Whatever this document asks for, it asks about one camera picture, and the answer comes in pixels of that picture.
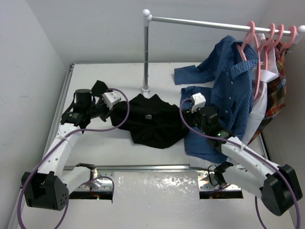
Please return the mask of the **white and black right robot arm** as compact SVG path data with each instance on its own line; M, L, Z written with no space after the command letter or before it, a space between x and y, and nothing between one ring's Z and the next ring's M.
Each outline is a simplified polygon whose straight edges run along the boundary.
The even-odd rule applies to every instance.
M198 135L205 138L208 147L227 157L214 169L218 185L240 186L261 199L276 216L281 216L303 197L296 172L290 165L273 163L244 145L220 125L212 107L183 109L181 113L187 127L197 127Z

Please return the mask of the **black shirt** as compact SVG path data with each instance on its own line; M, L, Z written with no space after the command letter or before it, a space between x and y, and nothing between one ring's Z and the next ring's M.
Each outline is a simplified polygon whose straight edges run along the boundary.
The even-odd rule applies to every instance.
M134 144L165 149L185 138L190 130L180 118L179 107L163 101L157 94L145 98L138 94L118 102L110 111L113 129L130 132Z

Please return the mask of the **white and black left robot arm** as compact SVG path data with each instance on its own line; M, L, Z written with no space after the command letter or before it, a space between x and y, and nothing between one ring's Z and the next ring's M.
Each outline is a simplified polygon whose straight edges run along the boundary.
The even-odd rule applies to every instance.
M78 163L66 174L63 170L91 120L98 117L105 121L120 100L120 95L110 90L96 94L89 89L74 92L70 106L61 116L57 136L41 164L33 173L24 173L21 179L27 206L61 211L74 190L97 178L93 164Z

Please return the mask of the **pink hanger holding white shirt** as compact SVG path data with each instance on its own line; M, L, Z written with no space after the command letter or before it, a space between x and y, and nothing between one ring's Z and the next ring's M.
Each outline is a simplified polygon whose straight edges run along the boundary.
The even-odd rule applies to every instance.
M268 70L265 70L264 48L267 45L267 38L262 33L254 35L254 47L259 57L255 73L254 102L266 101L267 83L278 76L275 66L275 48L268 53Z

